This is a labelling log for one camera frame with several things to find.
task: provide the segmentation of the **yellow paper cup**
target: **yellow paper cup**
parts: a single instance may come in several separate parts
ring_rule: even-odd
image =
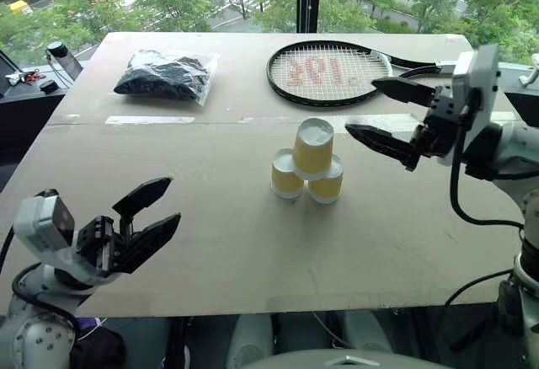
[[[339,198],[340,187],[343,184],[343,172],[343,163],[340,158],[333,155],[331,167],[326,176],[317,181],[309,181],[307,192],[316,202],[335,202]]]
[[[334,129],[325,120],[304,120],[297,130],[292,158],[294,172],[302,179],[322,179],[331,166]]]
[[[281,198],[294,199],[303,193],[304,186],[303,179],[294,174],[292,150],[280,149],[271,166],[271,189]]]

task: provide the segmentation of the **window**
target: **window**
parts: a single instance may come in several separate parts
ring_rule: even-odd
[[[507,62],[539,51],[537,0],[320,0],[318,32],[463,34]]]
[[[21,66],[43,64],[53,40],[87,60],[124,30],[464,34],[507,62],[539,51],[536,0],[0,0],[0,22],[0,49]]]
[[[63,41],[87,60],[115,31],[260,32],[295,29],[296,0],[0,0],[0,49],[21,67]]]

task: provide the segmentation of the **cardboard sheet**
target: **cardboard sheet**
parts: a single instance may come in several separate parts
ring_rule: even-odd
[[[312,110],[270,90],[269,56],[302,39],[350,40],[420,61],[456,59],[470,48],[454,35],[111,34],[0,195],[0,238],[19,202],[44,188],[60,191],[82,227],[100,214],[117,218],[110,207],[119,198],[147,179],[171,175],[168,193],[135,224],[140,229],[180,211],[176,235],[133,275],[100,288],[79,313],[440,304],[464,282],[511,267],[516,231],[459,220],[449,204],[448,168],[424,159],[407,172],[344,133],[348,115],[401,114],[395,124],[410,123],[410,114],[421,117],[420,107],[380,96],[347,109]],[[205,108],[112,94],[134,50],[170,46],[221,53]],[[501,98],[496,110],[512,108]],[[331,206],[307,194],[284,201],[270,189],[274,153],[292,146],[298,122],[310,115],[334,124],[334,152],[344,163],[341,199]],[[475,217],[520,218],[490,183],[463,177],[461,198]],[[15,240],[0,276],[0,310],[8,306],[13,276],[34,261]],[[459,301],[486,302],[495,294],[488,283]]]

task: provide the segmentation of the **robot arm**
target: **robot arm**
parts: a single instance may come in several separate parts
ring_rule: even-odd
[[[13,224],[19,240],[40,260],[17,275],[8,315],[0,326],[0,367],[68,368],[78,338],[73,314],[98,286],[132,273],[172,238],[180,214],[133,231],[133,217],[157,201],[170,178],[142,184],[113,206],[120,231],[99,216],[75,231],[55,190],[24,200]]]
[[[451,205],[459,217],[480,225],[504,224],[523,229],[521,252],[515,258],[514,280],[521,301],[523,332],[531,367],[539,367],[539,130],[525,122],[497,125],[491,122],[499,77],[496,46],[462,53],[451,86],[426,87],[405,78],[372,82],[390,98],[428,108],[410,142],[359,122],[349,123],[351,136],[369,148],[400,161],[413,171],[421,156],[437,157],[451,165]],[[525,107],[517,107],[520,112]],[[520,115],[523,120],[534,120]],[[460,164],[466,174],[492,181],[522,211],[525,223],[482,221],[458,205]]]

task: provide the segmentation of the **plastic bag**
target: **plastic bag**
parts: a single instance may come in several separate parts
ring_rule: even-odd
[[[115,93],[160,95],[204,106],[218,58],[187,51],[138,51],[129,60]]]

